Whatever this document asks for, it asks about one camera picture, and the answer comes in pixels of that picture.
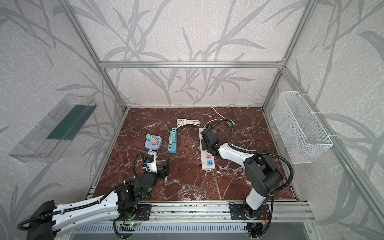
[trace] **teal power strip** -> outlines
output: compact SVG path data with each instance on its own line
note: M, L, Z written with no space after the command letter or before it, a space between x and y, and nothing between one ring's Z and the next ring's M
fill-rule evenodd
M177 144L177 131L176 131L176 128L172 128L172 131L169 132L169 143L168 143L169 153L176 153L176 144Z

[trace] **gray floor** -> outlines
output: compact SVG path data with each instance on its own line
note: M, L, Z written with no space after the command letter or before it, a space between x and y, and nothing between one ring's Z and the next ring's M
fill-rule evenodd
M119 239L115 234L73 234L70 240ZM242 233L141 233L133 234L129 240L248 240ZM260 240L309 240L304 224L301 222L271 223Z

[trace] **floral wallpaper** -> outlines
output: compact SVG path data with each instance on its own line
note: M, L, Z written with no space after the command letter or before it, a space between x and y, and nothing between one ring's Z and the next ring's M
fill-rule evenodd
M83 200L122 116L56 1L0 2L0 238L43 202ZM95 111L56 163L23 163L9 151L67 94L94 96Z
M384 1L319 2L289 70L337 132L357 164L384 196ZM284 144L266 113L277 145ZM310 206L326 239L384 239L384 230L332 150L312 164L297 164L295 186Z
M307 0L70 3L102 61L280 61ZM277 70L118 68L108 72L127 106L215 106L223 101L261 106L258 99L268 93Z

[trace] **white power strip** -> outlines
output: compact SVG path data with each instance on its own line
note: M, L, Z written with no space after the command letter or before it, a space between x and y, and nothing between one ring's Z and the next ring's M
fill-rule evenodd
M199 139L200 139L200 153L201 153L201 169L207 170L210 172L212 169L215 169L215 159L212 154L210 154L207 150L203 150L201 147L201 140L203 137L201 136L201 132L205 130L204 127L199 128Z

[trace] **brown marble tabletop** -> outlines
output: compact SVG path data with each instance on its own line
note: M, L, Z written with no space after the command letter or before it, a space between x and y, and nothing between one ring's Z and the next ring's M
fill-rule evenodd
M235 122L231 143L247 149L266 149L276 153L261 108L217 108L217 111ZM215 157L215 170L207 172L201 169L199 127L180 127L177 130L177 152L170 154L167 150L169 132L177 127L176 119L200 120L203 127L206 122L218 117L212 108L131 108L93 196L100 196L123 180L132 179L132 159L138 151L148 151L144 147L145 136L152 134L162 137L162 145L157 151L157 167L160 169L170 158L170 174L165 180L157 181L148 200L245 199L251 190L251 183L244 167ZM228 131L225 122L219 123L214 130L220 139L227 139ZM284 172L281 162L276 162ZM136 171L141 175L141 160L136 162ZM275 194L275 199L294 198L290 187Z

